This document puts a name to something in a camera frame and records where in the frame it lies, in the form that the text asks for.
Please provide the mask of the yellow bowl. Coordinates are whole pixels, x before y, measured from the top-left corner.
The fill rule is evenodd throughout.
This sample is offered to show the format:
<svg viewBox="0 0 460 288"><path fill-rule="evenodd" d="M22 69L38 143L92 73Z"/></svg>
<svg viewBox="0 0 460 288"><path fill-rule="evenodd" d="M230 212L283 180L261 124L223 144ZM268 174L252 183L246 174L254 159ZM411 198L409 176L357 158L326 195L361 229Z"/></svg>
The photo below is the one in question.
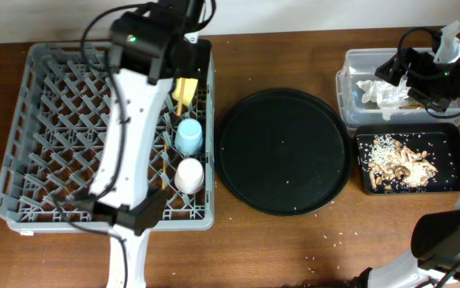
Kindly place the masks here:
<svg viewBox="0 0 460 288"><path fill-rule="evenodd" d="M172 98L178 102L180 94L183 93L182 104L184 106L189 106L197 90L197 85L198 80L196 78L179 78L176 88L172 93Z"/></svg>

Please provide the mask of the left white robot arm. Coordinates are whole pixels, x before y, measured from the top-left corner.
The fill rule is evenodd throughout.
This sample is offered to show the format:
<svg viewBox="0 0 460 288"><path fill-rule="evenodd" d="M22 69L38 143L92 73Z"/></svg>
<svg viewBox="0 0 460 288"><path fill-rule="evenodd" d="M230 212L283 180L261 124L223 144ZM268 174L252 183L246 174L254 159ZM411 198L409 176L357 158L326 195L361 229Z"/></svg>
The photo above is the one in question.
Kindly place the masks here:
<svg viewBox="0 0 460 288"><path fill-rule="evenodd" d="M110 26L102 68L111 82L110 121L102 160L87 192L72 200L108 227L108 287L144 287L150 231L162 219L167 194L146 176L159 115L182 80L210 66L211 44L189 39L210 19L196 1L120 7Z"/></svg>

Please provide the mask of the wooden chopstick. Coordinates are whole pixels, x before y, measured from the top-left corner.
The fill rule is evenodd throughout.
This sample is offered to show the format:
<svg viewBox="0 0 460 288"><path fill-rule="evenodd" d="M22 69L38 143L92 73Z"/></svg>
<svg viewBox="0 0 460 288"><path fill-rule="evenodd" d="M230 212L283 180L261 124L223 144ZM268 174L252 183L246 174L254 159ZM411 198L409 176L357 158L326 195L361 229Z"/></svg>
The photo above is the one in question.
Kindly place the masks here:
<svg viewBox="0 0 460 288"><path fill-rule="evenodd" d="M167 154L167 149L168 145L166 142L164 142L163 149L162 149L162 175L161 175L161 189L164 190L167 187L167 182L164 180L164 177L167 176L166 174L166 168L167 168L167 160L169 159L169 156Z"/></svg>
<svg viewBox="0 0 460 288"><path fill-rule="evenodd" d="M179 89L179 92L178 92L178 108L177 108L177 116L181 116L182 115L182 102L183 102L183 95L184 95L184 89L185 89L185 79L184 78L180 78L179 79L179 82L180 82L180 89Z"/></svg>

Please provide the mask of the light blue plastic cup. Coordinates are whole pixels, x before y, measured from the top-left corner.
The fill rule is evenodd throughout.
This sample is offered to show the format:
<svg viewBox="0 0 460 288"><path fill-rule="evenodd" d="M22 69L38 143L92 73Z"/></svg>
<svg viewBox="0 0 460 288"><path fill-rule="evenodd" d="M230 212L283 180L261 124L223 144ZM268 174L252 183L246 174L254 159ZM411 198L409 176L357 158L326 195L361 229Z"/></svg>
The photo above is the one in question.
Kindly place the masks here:
<svg viewBox="0 0 460 288"><path fill-rule="evenodd" d="M192 118L181 120L177 128L174 146L180 154L197 154L202 148L201 124Z"/></svg>

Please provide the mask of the pink plastic cup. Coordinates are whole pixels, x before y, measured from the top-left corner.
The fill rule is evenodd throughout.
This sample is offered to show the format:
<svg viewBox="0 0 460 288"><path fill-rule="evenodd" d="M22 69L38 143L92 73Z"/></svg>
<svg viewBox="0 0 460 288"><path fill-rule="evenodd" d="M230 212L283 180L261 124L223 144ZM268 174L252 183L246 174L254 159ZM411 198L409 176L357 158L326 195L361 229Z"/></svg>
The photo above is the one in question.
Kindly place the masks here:
<svg viewBox="0 0 460 288"><path fill-rule="evenodd" d="M186 158L180 161L174 176L174 184L184 194L196 194L204 183L204 169L199 160Z"/></svg>

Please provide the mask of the white paper napkin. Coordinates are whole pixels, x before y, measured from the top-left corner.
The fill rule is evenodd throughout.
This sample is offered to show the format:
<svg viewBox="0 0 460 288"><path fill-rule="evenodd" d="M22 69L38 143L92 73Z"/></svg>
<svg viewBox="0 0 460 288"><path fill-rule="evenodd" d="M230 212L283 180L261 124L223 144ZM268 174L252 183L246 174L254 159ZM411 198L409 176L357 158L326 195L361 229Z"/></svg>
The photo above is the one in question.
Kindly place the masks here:
<svg viewBox="0 0 460 288"><path fill-rule="evenodd" d="M361 95L362 104L372 103L382 111L382 118L389 121L393 110L408 107L412 101L408 95L410 88L406 80L402 79L397 86L383 80L357 81L358 91L354 94Z"/></svg>

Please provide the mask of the golden brown food scraps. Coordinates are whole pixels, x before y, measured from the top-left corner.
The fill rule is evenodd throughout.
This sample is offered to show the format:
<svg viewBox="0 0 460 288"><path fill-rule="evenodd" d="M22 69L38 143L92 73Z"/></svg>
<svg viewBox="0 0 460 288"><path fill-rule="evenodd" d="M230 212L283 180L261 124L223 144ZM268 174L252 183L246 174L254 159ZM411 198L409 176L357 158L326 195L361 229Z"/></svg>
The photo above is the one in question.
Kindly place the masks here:
<svg viewBox="0 0 460 288"><path fill-rule="evenodd" d="M358 140L358 159L371 193L419 192L436 180L438 168L427 159L426 150L412 150L391 134Z"/></svg>

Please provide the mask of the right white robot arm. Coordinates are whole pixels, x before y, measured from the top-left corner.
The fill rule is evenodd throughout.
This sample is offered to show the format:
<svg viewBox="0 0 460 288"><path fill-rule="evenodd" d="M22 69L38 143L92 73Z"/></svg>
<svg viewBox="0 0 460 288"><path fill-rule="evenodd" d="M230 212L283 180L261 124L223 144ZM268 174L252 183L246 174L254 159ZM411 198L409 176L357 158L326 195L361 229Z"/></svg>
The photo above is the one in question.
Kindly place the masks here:
<svg viewBox="0 0 460 288"><path fill-rule="evenodd" d="M432 54L397 47L396 54L376 69L380 79L396 86L407 76L410 96L434 118L444 118L449 102L460 98L460 44L449 27L425 28ZM410 250L353 278L351 287L443 287L460 282L460 196L454 210L422 216L412 234Z"/></svg>

